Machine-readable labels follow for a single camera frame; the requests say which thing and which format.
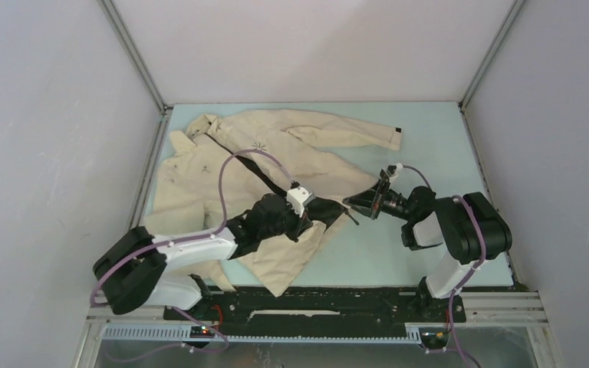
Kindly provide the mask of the beige zip jacket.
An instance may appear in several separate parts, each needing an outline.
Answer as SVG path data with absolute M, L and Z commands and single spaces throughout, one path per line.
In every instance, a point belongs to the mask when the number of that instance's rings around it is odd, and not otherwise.
M 282 295 L 348 222 L 342 203 L 369 189 L 374 176 L 332 153 L 334 147 L 382 146 L 397 151 L 402 133 L 349 117 L 305 110 L 246 110 L 227 117 L 203 114 L 169 134 L 174 154 L 156 174 L 150 233 L 178 235 L 219 226 L 261 197 L 283 196 L 291 181 L 315 194 L 313 227 L 294 242 L 281 235 L 242 256 L 274 296 Z

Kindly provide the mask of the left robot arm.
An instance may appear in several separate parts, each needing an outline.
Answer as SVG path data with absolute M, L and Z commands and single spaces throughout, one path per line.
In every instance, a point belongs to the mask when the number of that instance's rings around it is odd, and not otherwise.
M 184 235 L 152 235 L 144 226 L 132 228 L 95 262 L 97 289 L 116 315 L 142 306 L 169 306 L 203 319 L 212 309 L 208 287 L 198 275 L 180 277 L 173 271 L 240 258 L 281 235 L 296 242 L 312 225 L 308 204 L 314 198 L 303 186 L 288 190 L 285 197 L 267 194 L 217 228 Z

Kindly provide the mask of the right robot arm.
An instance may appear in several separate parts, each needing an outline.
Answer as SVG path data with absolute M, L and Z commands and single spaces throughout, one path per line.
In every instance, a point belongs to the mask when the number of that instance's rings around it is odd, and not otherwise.
M 512 246 L 509 226 L 480 192 L 439 198 L 431 188 L 417 186 L 402 195 L 381 178 L 343 203 L 370 219 L 382 212 L 402 219 L 401 240 L 411 251 L 445 246 L 441 261 L 416 292 L 416 312 L 424 320 L 442 315 L 446 301 L 458 295 L 478 269 Z

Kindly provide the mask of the left controller board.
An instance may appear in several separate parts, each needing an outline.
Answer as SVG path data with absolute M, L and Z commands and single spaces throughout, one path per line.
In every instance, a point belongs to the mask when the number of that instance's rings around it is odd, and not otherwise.
M 216 332 L 211 327 L 192 326 L 189 331 L 189 338 L 192 339 L 212 339 L 216 338 Z

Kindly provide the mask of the controller board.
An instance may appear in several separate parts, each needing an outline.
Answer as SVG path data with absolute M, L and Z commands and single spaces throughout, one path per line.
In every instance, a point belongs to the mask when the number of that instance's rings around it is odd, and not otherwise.
M 449 338 L 449 331 L 422 330 L 420 332 L 420 346 L 424 349 L 429 350 L 441 350 L 448 346 Z
M 212 339 L 216 338 L 216 332 L 211 327 L 192 326 L 189 331 L 189 338 L 192 339 Z

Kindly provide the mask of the right controller board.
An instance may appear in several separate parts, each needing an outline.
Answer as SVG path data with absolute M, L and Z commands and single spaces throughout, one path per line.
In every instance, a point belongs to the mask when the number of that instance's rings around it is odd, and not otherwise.
M 424 349 L 429 350 L 441 350 L 448 346 L 449 338 L 449 331 L 422 330 L 420 332 L 420 346 Z

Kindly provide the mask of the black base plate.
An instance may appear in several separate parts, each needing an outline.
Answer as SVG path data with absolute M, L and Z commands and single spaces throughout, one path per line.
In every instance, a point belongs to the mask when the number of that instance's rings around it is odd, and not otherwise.
M 411 287 L 290 287 L 276 297 L 263 287 L 213 291 L 187 309 L 221 323 L 228 337 L 398 338 L 412 324 L 466 322 L 461 297 L 421 301 Z

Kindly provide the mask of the aluminium frame rail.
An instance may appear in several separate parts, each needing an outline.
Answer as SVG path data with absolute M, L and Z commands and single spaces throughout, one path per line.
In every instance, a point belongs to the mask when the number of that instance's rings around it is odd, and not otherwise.
M 537 292 L 469 287 L 452 304 L 422 303 L 411 287 L 293 287 L 274 297 L 261 287 L 214 291 L 203 321 L 222 325 L 232 343 L 366 343 L 439 346 L 467 328 L 526 331 L 538 367 L 558 367 Z

